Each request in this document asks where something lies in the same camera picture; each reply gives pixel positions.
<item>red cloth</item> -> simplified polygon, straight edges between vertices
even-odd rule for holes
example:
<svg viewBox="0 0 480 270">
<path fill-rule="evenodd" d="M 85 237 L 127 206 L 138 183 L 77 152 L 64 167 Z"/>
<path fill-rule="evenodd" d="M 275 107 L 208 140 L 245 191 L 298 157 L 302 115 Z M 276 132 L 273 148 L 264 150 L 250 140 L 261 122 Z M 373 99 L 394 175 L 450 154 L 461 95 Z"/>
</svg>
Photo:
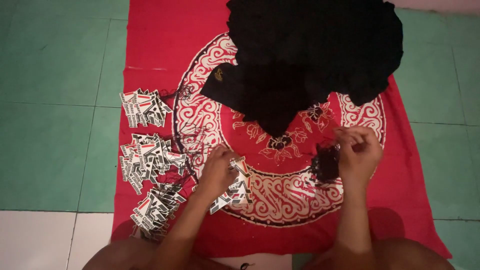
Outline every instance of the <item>red cloth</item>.
<svg viewBox="0 0 480 270">
<path fill-rule="evenodd" d="M 236 49 L 230 46 L 228 36 L 223 35 L 228 31 L 225 3 L 226 0 L 131 0 L 124 92 L 139 87 L 176 89 L 179 83 L 201 87 L 205 74 L 218 64 L 216 61 L 232 62 L 231 56 Z M 153 125 L 129 128 L 122 109 L 120 144 L 129 143 L 131 133 L 171 135 L 182 121 L 190 118 L 207 121 L 208 117 L 202 113 L 207 115 L 208 109 L 198 109 L 206 103 L 218 106 L 205 99 L 199 104 L 180 104 L 173 113 L 179 123 L 172 124 L 172 114 L 169 114 L 163 128 Z M 168 104 L 176 107 L 174 100 L 169 100 Z M 182 110 L 189 106 L 194 115 L 181 116 Z M 207 214 L 194 246 L 199 255 L 237 257 L 253 253 L 289 254 L 328 249 L 335 237 L 336 210 L 341 205 L 343 192 L 341 183 L 316 189 L 305 184 L 308 181 L 305 172 L 294 172 L 309 165 L 315 143 L 329 140 L 332 127 L 358 123 L 373 127 L 384 146 L 384 158 L 368 189 L 373 238 L 413 239 L 444 258 L 451 258 L 435 232 L 419 154 L 392 76 L 389 88 L 362 108 L 351 107 L 346 97 L 332 93 L 328 104 L 299 113 L 289 127 L 288 135 L 277 141 L 263 135 L 254 123 L 243 125 L 241 116 L 225 106 L 219 106 L 212 115 L 214 119 L 208 123 L 220 122 L 221 125 L 214 128 L 218 132 L 212 136 L 217 137 L 206 137 L 205 142 L 229 145 L 246 156 L 255 172 L 255 203 L 250 207 L 227 209 L 231 214 L 223 210 L 214 215 Z M 134 223 L 129 215 L 151 187 L 148 181 L 144 182 L 143 194 L 136 195 L 131 185 L 122 180 L 120 166 L 118 168 L 113 241 L 131 234 Z M 191 192 L 192 185 L 193 181 L 185 185 L 184 195 Z"/>
</svg>

